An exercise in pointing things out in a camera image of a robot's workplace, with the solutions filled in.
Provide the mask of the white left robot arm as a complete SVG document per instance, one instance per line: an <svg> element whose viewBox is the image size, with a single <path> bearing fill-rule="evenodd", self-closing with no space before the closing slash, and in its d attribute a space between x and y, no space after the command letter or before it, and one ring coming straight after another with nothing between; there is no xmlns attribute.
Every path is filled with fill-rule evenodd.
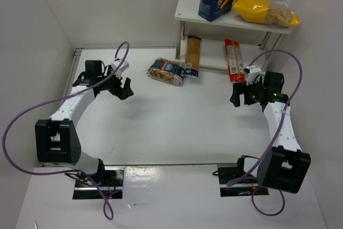
<svg viewBox="0 0 343 229"><path fill-rule="evenodd" d="M130 78L122 77L122 73L128 68L128 62L118 58L106 67L102 61L85 62L85 71L73 83L69 98L48 119L38 120L35 124L39 162L77 169L77 179L83 183L86 183L87 179L82 172L97 184L107 180L109 174L103 161L81 150L76 125L100 92L108 91L120 100L133 96Z"/></svg>

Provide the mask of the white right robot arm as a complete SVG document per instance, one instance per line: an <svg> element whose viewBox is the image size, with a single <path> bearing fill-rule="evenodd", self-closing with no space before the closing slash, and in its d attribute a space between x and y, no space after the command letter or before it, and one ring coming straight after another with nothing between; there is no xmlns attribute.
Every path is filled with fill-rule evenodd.
<svg viewBox="0 0 343 229"><path fill-rule="evenodd" d="M284 76L277 72L263 72L258 66L245 68L245 81L233 84L230 98L239 107L240 96L245 105L260 104L267 120L271 143L257 166L260 186L296 194L311 163L296 140L290 119L290 99L283 94Z"/></svg>

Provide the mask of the tricolor fusilli pasta bag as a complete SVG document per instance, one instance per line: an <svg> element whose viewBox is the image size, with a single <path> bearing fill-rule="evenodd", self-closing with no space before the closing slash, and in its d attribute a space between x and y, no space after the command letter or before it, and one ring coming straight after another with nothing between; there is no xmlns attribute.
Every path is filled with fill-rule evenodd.
<svg viewBox="0 0 343 229"><path fill-rule="evenodd" d="M158 57L147 69L146 74L158 81L180 86L184 81L185 63Z"/></svg>

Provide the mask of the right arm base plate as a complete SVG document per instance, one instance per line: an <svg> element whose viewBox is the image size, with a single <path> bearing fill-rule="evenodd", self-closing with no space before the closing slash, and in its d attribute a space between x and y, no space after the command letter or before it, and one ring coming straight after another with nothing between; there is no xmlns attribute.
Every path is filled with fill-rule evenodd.
<svg viewBox="0 0 343 229"><path fill-rule="evenodd" d="M257 180L249 175L243 181L234 184L233 186L227 186L227 182L235 178L239 178L245 173L241 167L235 163L220 164L218 168L212 173L219 180L219 189L221 197L239 197L239 196L251 196L254 190L259 189Z"/></svg>

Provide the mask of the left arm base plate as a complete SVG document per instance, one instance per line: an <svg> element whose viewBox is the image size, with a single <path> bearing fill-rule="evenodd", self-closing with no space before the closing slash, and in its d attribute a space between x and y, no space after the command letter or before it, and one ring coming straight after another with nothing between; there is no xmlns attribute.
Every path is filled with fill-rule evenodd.
<svg viewBox="0 0 343 229"><path fill-rule="evenodd" d="M73 190L73 200L99 200L102 196L98 192L96 186L86 178L85 175L79 173L70 173L68 175L75 181ZM92 175L101 192L108 199L122 199L123 183L124 183L124 167L107 166L105 167L105 175L103 179Z"/></svg>

